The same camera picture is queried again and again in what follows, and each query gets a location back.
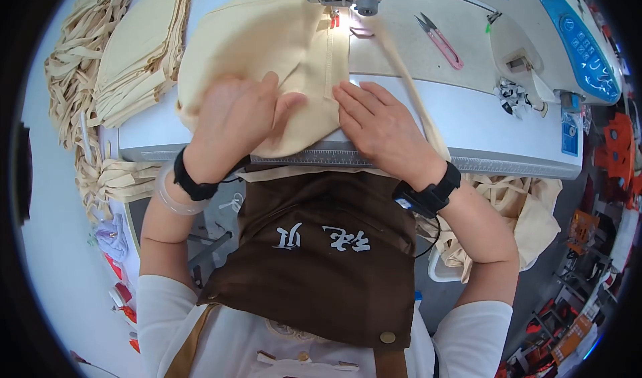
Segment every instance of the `brown apron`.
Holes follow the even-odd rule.
[[[247,183],[239,248],[212,272],[197,304],[372,348],[378,377],[406,376],[416,236],[412,214],[391,199],[397,183],[338,172]],[[172,366],[166,377],[183,375],[170,374]]]

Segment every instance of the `right hand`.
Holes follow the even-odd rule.
[[[438,184],[446,163],[417,127],[410,111],[381,85],[342,81],[333,87],[341,129],[361,154],[415,191]]]

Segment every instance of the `hand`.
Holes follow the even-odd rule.
[[[343,81],[333,87],[341,128],[360,153],[415,191],[438,184],[446,163],[424,138],[408,109],[381,85]]]
[[[279,95],[279,77],[263,81],[226,77],[205,92],[192,141],[183,159],[197,183],[216,183],[262,142],[276,145],[292,110],[306,102],[301,93]]]

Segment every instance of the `ruler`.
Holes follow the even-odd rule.
[[[534,176],[575,179],[581,166],[540,158],[520,157],[489,151],[450,148],[451,162],[462,173],[504,176]],[[250,156],[256,165],[307,165],[327,167],[374,167],[363,158],[351,142],[322,141],[296,154],[283,158]]]

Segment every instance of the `left hand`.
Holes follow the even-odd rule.
[[[292,110],[306,102],[301,93],[280,95],[279,77],[261,82],[228,77],[205,92],[198,126],[183,159],[197,183],[216,183],[264,141],[276,145]]]

